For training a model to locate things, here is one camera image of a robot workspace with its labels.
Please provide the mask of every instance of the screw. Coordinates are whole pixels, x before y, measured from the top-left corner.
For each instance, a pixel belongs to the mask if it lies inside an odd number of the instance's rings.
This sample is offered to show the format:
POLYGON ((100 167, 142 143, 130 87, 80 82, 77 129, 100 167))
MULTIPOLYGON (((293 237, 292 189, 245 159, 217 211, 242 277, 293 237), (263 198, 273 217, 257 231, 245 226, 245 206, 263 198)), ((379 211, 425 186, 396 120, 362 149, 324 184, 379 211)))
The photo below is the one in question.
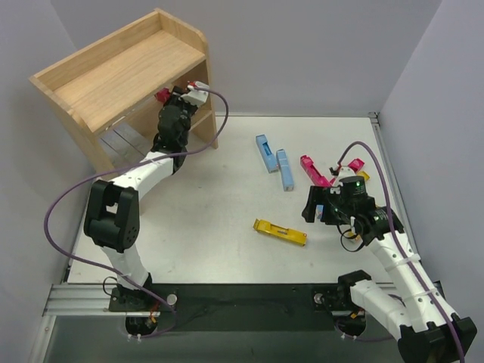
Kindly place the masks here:
POLYGON ((323 294, 322 293, 316 293, 314 296, 315 303, 318 305, 321 305, 323 303, 323 294))
POLYGON ((166 302, 170 306, 174 306, 176 304, 176 300, 178 300, 178 297, 174 293, 171 293, 166 297, 166 302))

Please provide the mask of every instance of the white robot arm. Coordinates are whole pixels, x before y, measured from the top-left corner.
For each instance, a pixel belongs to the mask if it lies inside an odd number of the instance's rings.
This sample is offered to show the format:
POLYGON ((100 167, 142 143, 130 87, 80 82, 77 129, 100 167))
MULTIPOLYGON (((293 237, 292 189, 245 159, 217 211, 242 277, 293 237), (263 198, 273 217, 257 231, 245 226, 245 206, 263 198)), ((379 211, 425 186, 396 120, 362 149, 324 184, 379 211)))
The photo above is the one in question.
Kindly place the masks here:
POLYGON ((384 293, 361 270, 340 276, 341 299, 374 316, 397 340, 407 363, 450 363, 464 356, 476 336, 476 325, 470 318, 460 318, 434 288, 402 223, 393 211, 389 217, 386 207, 375 205, 374 198, 366 193, 365 179, 341 167, 333 187, 311 187, 302 212, 307 222, 314 222, 317 205, 324 206, 321 222, 350 225, 360 236, 357 250, 368 247, 380 260, 402 301, 384 293))
MULTIPOLYGON (((175 87, 159 113, 158 134, 154 145, 141 163, 162 155, 186 151, 191 117, 203 105, 209 88, 202 82, 175 87)), ((131 169, 111 181, 96 181, 91 188, 84 232, 109 258, 111 265, 132 281, 144 287, 151 284, 150 274, 143 266, 135 241, 139 233, 139 201, 155 185, 171 176, 183 164, 184 157, 168 157, 131 169)), ((139 294, 134 286, 118 276, 124 293, 139 294)))

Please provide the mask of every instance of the white table surface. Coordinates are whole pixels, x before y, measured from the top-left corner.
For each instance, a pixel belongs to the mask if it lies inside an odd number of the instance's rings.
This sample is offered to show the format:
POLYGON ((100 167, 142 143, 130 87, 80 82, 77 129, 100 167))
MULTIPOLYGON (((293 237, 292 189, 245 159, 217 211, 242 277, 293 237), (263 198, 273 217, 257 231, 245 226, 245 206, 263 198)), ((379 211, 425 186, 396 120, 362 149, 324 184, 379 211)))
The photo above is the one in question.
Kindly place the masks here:
MULTIPOLYGON (((368 249, 348 253, 334 226, 305 223, 311 181, 299 164, 309 155, 329 178, 352 141, 366 142, 378 156, 367 118, 231 117, 219 149, 188 157, 172 177, 141 201, 141 228, 136 245, 156 283, 330 283, 364 269, 376 282, 390 282, 368 249), (255 137, 265 134, 272 152, 284 148, 293 171, 294 190, 284 192, 279 172, 269 174, 255 137), (259 234, 255 219, 304 231, 305 247, 259 234)), ((189 149, 201 146, 192 136, 189 149)), ((345 159, 360 157, 371 176, 368 193, 384 205, 383 191, 371 158, 354 147, 345 159)), ((78 256, 109 265, 92 240, 79 233, 78 256)), ((69 283, 100 283, 112 275, 74 261, 69 283)))

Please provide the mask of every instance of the light blue block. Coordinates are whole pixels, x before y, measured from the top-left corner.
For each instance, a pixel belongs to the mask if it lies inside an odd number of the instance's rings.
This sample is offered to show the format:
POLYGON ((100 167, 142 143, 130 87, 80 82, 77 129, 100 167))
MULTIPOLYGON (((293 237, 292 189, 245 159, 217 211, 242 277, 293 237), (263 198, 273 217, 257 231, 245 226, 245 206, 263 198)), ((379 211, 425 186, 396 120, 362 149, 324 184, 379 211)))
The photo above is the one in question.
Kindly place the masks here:
POLYGON ((318 205, 316 206, 316 219, 321 221, 321 217, 323 216, 323 208, 324 206, 318 205))
POLYGON ((292 191, 294 189, 293 173, 290 171, 289 163, 287 162, 287 155, 284 149, 280 149, 275 153, 278 161, 279 170, 282 177, 282 188, 284 191, 292 191))
POLYGON ((277 172, 278 170, 278 162, 275 159, 274 154, 269 147, 269 143, 265 135, 257 135, 256 136, 256 143, 259 147, 260 154, 262 159, 264 160, 265 167, 267 168, 268 172, 277 172))

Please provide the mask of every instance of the white wall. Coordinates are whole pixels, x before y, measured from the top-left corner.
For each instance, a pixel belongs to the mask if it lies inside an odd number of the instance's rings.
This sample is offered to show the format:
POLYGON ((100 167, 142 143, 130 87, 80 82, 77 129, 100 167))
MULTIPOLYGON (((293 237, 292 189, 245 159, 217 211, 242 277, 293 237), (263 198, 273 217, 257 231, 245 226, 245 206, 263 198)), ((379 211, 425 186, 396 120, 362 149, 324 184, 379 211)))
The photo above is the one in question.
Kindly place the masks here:
MULTIPOLYGON (((75 48, 46 0, 0 0, 0 361, 25 362, 62 259, 42 233, 43 213, 89 167, 27 77, 75 48)), ((83 195, 54 219, 72 245, 83 195)))
POLYGON ((481 330, 484 356, 484 2, 444 0, 381 112, 423 262, 481 330))
POLYGON ((235 112, 381 110, 441 0, 51 0, 76 47, 163 8, 206 33, 235 112))

